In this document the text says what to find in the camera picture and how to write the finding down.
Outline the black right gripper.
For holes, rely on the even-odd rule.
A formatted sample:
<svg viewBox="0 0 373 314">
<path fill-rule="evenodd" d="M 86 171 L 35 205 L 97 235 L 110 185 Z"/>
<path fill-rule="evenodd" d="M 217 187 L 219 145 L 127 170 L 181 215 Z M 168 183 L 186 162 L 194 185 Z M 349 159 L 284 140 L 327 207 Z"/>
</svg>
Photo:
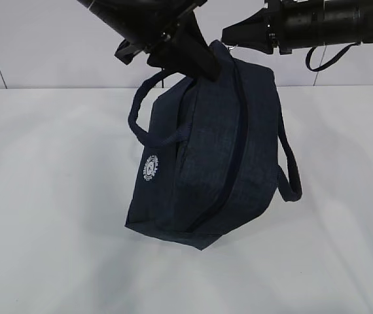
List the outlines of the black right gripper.
<svg viewBox="0 0 373 314">
<path fill-rule="evenodd" d="M 267 0 L 254 15 L 222 30 L 221 41 L 234 46 L 249 46 L 265 54 L 292 54 L 285 40 L 286 11 L 293 1 Z"/>
</svg>

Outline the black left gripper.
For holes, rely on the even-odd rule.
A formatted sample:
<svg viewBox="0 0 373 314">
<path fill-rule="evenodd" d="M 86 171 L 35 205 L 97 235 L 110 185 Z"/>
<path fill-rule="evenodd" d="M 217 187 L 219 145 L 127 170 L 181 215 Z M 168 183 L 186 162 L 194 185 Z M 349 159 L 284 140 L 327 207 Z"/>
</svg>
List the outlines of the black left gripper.
<svg viewBox="0 0 373 314">
<path fill-rule="evenodd" d="M 198 26 L 194 9 L 205 1 L 115 1 L 124 40 L 115 57 L 128 65 L 140 52 L 147 64 L 212 82 L 221 66 Z"/>
</svg>

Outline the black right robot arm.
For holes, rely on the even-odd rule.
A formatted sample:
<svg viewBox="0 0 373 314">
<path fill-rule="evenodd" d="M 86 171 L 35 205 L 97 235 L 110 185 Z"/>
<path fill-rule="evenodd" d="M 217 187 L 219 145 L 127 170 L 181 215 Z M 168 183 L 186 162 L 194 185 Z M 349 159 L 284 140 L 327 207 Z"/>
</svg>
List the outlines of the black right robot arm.
<svg viewBox="0 0 373 314">
<path fill-rule="evenodd" d="M 373 43 L 373 1 L 266 1 L 249 18 L 223 29 L 221 41 L 281 55 L 346 43 Z"/>
</svg>

